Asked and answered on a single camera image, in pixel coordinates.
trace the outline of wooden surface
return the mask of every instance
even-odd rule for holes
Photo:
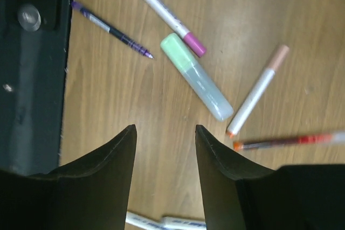
[[[203,218],[195,125],[221,142],[216,121],[160,49],[171,29],[143,0],[79,0],[148,47],[139,56],[81,14],[72,17],[63,164],[135,123],[137,152],[129,210]],[[345,128],[345,0],[163,0],[207,46],[199,59],[237,110],[279,43],[291,54],[236,139]],[[343,163],[345,146],[248,151],[270,168]]]

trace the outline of white marker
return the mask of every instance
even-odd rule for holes
[[[182,229],[182,230],[198,230],[206,229],[206,223],[204,221],[187,220],[181,218],[162,218],[162,224],[164,227],[171,229]]]
[[[286,45],[279,46],[277,52],[273,56],[271,62],[264,70],[263,74],[249,93],[248,97],[239,108],[238,112],[232,119],[230,125],[228,126],[226,133],[233,137],[236,135],[239,130],[241,129],[243,123],[247,120],[248,116],[252,112],[253,108],[259,101],[260,97],[266,90],[267,86],[270,84],[271,80],[273,79],[277,69],[284,61],[289,52],[289,47]]]
[[[140,215],[136,215],[128,211],[126,214],[126,223],[140,227],[145,230],[170,230],[168,228],[163,227],[161,223],[152,221],[150,219],[144,218]]]
[[[161,0],[145,0],[153,10],[183,39],[200,58],[206,53],[204,45],[190,32]]]

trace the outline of mint green cap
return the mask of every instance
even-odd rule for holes
[[[162,40],[161,48],[171,62],[174,63],[175,67],[183,74],[198,64],[193,54],[175,33],[169,34]]]

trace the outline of green highlighter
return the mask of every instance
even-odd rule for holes
[[[224,121],[232,115],[229,102],[177,34],[162,40],[161,48],[217,120]]]

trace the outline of magenta cap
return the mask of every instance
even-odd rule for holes
[[[192,32],[187,33],[183,41],[201,58],[206,53],[204,45],[194,36]]]

